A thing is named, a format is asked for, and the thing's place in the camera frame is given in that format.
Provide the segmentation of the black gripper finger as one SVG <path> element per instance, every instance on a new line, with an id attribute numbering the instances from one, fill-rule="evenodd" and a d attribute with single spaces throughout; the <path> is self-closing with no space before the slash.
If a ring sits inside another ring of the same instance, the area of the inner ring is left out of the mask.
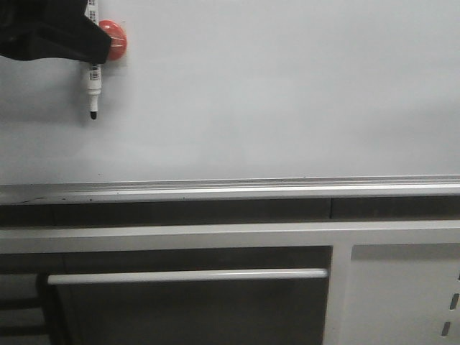
<path id="1" fill-rule="evenodd" d="M 98 25 L 98 2 L 2 1 L 1 56 L 104 64 L 111 38 Z"/>

